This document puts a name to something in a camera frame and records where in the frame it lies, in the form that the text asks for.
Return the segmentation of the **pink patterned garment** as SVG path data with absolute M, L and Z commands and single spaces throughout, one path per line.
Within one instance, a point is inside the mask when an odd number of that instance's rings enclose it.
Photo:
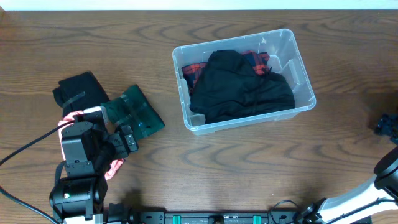
M 60 120 L 58 122 L 58 126 L 60 127 L 61 125 L 65 124 L 65 123 L 67 123 L 69 121 L 73 121 L 74 120 L 74 118 L 73 118 L 74 116 L 83 115 L 83 114 L 84 114 L 84 112 L 82 110 L 70 112 L 66 116 L 64 116 L 62 120 Z M 60 143 L 62 143 L 62 130 L 65 129 L 67 126 L 70 126 L 70 124 L 60 128 L 58 130 L 58 138 L 59 138 Z M 112 179 L 116 175 L 117 171 L 121 168 L 123 163 L 124 163 L 124 159 L 113 160 L 112 163 L 110 164 L 109 171 L 107 171 L 105 173 L 105 175 L 104 175 L 105 179 L 106 180 Z

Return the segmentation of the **dark green garment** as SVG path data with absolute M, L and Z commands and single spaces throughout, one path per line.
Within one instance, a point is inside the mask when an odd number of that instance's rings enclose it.
M 121 96 L 102 103 L 101 106 L 105 107 L 108 119 L 116 129 L 130 126 L 136 141 L 165 127 L 138 85 L 130 86 Z

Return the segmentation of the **black garment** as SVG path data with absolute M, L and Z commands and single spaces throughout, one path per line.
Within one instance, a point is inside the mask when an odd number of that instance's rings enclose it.
M 206 124 L 295 108 L 287 80 L 272 67 L 257 75 L 234 50 L 214 51 L 206 63 L 190 94 L 190 110 L 204 115 Z
M 110 101 L 91 71 L 60 80 L 58 84 L 52 93 L 55 102 L 63 109 L 63 117 Z

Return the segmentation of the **clear plastic storage bin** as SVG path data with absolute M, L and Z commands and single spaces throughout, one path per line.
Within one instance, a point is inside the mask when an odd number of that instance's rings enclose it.
M 267 52 L 270 55 L 268 65 L 272 67 L 272 71 L 284 76 L 292 89 L 295 108 L 206 124 L 204 115 L 190 110 L 190 94 L 187 81 L 183 77 L 182 67 L 206 62 L 210 55 L 217 50 Z M 183 122 L 185 127 L 195 135 L 214 133 L 219 130 L 250 124 L 290 119 L 303 111 L 311 110 L 317 103 L 294 33 L 289 29 L 277 29 L 229 39 L 183 45 L 173 50 L 172 58 L 177 77 Z

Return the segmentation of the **red plaid shirt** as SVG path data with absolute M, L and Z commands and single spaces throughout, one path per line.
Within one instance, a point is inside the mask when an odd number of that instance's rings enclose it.
M 253 50 L 247 50 L 242 53 L 245 59 L 249 61 L 254 72 L 257 75 L 264 75 L 271 69 L 267 65 L 270 56 L 267 52 L 256 53 Z M 189 94 L 193 93 L 196 82 L 198 81 L 203 69 L 206 67 L 207 63 L 194 63 L 182 67 L 182 74 L 187 82 Z

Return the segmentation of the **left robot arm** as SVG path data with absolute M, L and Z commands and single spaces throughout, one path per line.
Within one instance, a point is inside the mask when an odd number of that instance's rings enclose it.
M 130 126 L 109 134 L 105 125 L 76 122 L 62 130 L 63 166 L 67 176 L 50 193 L 53 217 L 59 223 L 101 223 L 108 190 L 105 173 L 111 163 L 138 150 Z

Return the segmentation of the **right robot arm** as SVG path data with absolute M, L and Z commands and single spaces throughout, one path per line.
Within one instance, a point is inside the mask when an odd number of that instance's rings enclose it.
M 397 210 L 397 148 L 388 152 L 373 172 L 357 188 L 311 204 L 294 223 L 354 223 L 376 213 Z

